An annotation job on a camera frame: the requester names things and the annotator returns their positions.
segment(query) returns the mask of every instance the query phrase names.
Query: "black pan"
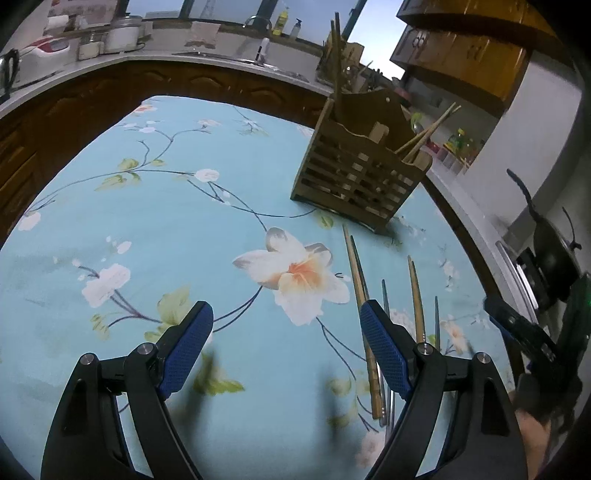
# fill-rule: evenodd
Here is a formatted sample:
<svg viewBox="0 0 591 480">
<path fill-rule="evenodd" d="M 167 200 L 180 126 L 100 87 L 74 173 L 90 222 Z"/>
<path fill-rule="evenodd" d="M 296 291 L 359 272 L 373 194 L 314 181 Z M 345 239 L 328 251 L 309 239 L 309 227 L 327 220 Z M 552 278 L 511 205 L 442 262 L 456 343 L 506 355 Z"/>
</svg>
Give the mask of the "black pan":
<svg viewBox="0 0 591 480">
<path fill-rule="evenodd" d="M 579 263 L 574 256 L 574 250 L 581 249 L 581 245 L 574 239 L 573 222 L 570 220 L 568 212 L 562 207 L 573 233 L 573 241 L 568 242 L 554 224 L 535 209 L 531 195 L 523 181 L 511 170 L 507 169 L 507 173 L 523 192 L 527 208 L 535 221 L 535 262 L 548 285 L 548 295 L 566 301 L 570 293 L 570 286 L 581 276 Z"/>
</svg>

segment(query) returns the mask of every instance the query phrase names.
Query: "yellow bottle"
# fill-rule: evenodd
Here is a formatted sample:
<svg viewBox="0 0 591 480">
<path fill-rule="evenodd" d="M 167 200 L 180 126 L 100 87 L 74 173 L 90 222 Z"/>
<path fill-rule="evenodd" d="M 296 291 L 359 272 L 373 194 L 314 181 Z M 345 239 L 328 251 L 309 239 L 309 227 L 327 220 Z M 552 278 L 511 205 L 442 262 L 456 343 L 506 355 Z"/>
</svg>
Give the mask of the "yellow bottle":
<svg viewBox="0 0 591 480">
<path fill-rule="evenodd" d="M 283 32 L 283 27 L 285 27 L 285 24 L 287 23 L 288 10 L 289 7 L 286 7 L 285 10 L 279 14 L 279 17 L 277 17 L 277 21 L 275 22 L 275 26 L 273 27 L 272 31 L 273 35 L 281 35 Z"/>
</svg>

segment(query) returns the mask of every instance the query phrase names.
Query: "metal screw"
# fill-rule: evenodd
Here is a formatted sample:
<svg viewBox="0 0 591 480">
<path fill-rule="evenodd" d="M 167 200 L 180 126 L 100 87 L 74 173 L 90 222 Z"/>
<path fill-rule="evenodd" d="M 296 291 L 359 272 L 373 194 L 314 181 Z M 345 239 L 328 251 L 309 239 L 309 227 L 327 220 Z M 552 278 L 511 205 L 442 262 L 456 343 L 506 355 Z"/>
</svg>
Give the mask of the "metal screw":
<svg viewBox="0 0 591 480">
<path fill-rule="evenodd" d="M 137 351 L 140 355 L 148 355 L 154 349 L 154 344 L 145 342 L 142 343 L 138 348 Z"/>
<path fill-rule="evenodd" d="M 478 352 L 476 354 L 476 358 L 481 364 L 489 364 L 491 363 L 491 356 L 488 353 Z"/>
<path fill-rule="evenodd" d="M 80 363 L 82 365 L 90 365 L 94 359 L 95 356 L 92 353 L 85 353 L 80 357 Z"/>
<path fill-rule="evenodd" d="M 419 343 L 417 350 L 423 355 L 431 355 L 433 353 L 433 347 L 429 343 Z"/>
</svg>

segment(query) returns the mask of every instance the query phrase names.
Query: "sky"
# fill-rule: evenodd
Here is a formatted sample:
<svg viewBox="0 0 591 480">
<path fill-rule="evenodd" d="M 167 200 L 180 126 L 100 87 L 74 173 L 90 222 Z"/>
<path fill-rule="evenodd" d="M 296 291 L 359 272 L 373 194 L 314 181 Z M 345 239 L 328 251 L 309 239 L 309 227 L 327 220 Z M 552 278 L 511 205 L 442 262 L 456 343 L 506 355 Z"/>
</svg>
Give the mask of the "sky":
<svg viewBox="0 0 591 480">
<path fill-rule="evenodd" d="M 349 37 L 350 42 L 365 46 L 361 63 L 380 71 L 385 77 L 402 78 L 404 70 L 390 61 L 392 52 L 406 28 L 406 23 L 396 18 L 402 0 L 368 0 L 361 11 Z"/>
<path fill-rule="evenodd" d="M 198 17 L 206 0 L 195 0 L 192 16 Z M 145 15 L 149 11 L 180 10 L 183 0 L 129 0 L 128 11 L 134 15 Z M 232 22 L 244 22 L 250 15 L 256 14 L 261 0 L 216 0 L 214 18 Z M 349 18 L 349 11 L 356 0 L 280 0 L 271 21 L 289 7 L 289 17 L 284 32 L 290 33 L 296 18 L 302 20 L 300 37 L 322 44 L 330 32 L 330 20 L 335 11 L 341 17 L 341 29 Z M 365 46 L 361 63 L 371 68 L 380 69 L 384 76 L 401 78 L 404 70 L 390 61 L 398 40 L 406 24 L 396 18 L 402 0 L 367 0 L 355 25 L 349 41 Z"/>
</svg>

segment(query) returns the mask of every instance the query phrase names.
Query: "faucet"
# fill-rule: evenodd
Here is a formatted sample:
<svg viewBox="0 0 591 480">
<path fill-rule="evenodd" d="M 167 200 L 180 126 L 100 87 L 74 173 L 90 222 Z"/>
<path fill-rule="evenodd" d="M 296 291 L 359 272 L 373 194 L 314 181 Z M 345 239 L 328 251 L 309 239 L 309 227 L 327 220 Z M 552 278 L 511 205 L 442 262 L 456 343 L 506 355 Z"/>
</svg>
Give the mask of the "faucet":
<svg viewBox="0 0 591 480">
<path fill-rule="evenodd" d="M 248 22 L 250 22 L 250 21 L 254 22 L 256 19 L 264 20 L 265 24 L 267 26 L 267 36 L 265 36 L 261 40 L 261 44 L 259 45 L 258 51 L 256 53 L 256 57 L 255 57 L 255 63 L 257 65 L 263 66 L 265 64 L 265 62 L 267 61 L 267 49 L 269 47 L 271 28 L 273 27 L 273 24 L 271 23 L 271 20 L 269 20 L 266 17 L 262 17 L 260 15 L 253 15 L 253 16 L 248 17 L 246 19 L 246 21 L 242 25 L 242 28 L 246 28 L 248 25 Z"/>
</svg>

